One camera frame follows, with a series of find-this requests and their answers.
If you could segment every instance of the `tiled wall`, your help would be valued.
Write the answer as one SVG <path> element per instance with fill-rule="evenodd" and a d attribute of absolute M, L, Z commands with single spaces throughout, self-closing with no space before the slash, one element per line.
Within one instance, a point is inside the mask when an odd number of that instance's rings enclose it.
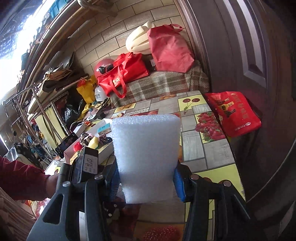
<path fill-rule="evenodd" d="M 76 52 L 76 57 L 85 73 L 93 75 L 95 65 L 107 56 L 127 53 L 126 38 L 138 26 L 147 21 L 156 26 L 176 23 L 185 28 L 173 0 L 111 0 L 117 11 L 116 17 L 98 14 L 86 21 L 71 36 L 61 51 L 53 58 L 53 63 L 65 52 Z M 180 32 L 191 47 L 186 29 Z"/>

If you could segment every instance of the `plaid blanket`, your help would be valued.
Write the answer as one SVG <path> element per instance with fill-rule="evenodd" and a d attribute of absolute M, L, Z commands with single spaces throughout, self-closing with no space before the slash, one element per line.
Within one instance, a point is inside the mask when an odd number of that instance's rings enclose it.
<path fill-rule="evenodd" d="M 209 92 L 210 83 L 198 60 L 187 73 L 153 72 L 150 76 L 127 83 L 127 94 L 120 99 L 110 94 L 112 108 L 132 104 L 161 96 L 199 90 Z"/>

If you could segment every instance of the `person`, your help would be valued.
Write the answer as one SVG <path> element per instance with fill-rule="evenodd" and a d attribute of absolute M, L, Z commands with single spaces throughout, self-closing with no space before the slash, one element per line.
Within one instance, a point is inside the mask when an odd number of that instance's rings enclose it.
<path fill-rule="evenodd" d="M 19 161 L 0 156 L 0 187 L 14 200 L 42 201 L 51 198 L 56 189 L 58 174 L 44 171 Z"/>

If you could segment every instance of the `open box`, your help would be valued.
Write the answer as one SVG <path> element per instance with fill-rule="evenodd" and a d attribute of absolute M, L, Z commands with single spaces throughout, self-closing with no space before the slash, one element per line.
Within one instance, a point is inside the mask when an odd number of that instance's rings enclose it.
<path fill-rule="evenodd" d="M 92 134 L 92 135 L 94 135 L 96 137 L 99 137 L 98 128 L 100 128 L 100 127 L 102 127 L 102 126 L 104 126 L 104 125 L 106 125 L 108 123 L 110 123 L 110 125 L 111 125 L 112 120 L 104 118 L 101 121 L 99 121 L 95 126 L 93 126 L 88 131 L 86 131 L 86 133 L 89 133 L 89 134 Z M 109 133 L 106 134 L 107 137 L 112 138 L 111 135 L 112 135 L 112 132 L 109 132 Z M 66 163 L 70 164 L 70 159 L 75 154 L 75 152 L 73 150 L 73 147 L 77 142 L 79 142 L 79 140 L 80 140 L 80 137 L 64 151 L 64 156 L 65 156 Z M 98 151 L 99 151 L 99 162 L 98 162 L 98 164 L 101 164 L 104 160 L 106 160 L 114 152 L 113 142 L 102 146 L 101 148 L 98 149 Z"/>

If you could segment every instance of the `white foam block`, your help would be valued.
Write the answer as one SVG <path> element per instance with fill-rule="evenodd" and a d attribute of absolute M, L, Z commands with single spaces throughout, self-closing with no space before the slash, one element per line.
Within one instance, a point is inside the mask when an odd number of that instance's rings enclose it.
<path fill-rule="evenodd" d="M 168 114 L 113 119 L 114 154 L 126 203 L 173 197 L 180 126 L 180 118 Z"/>

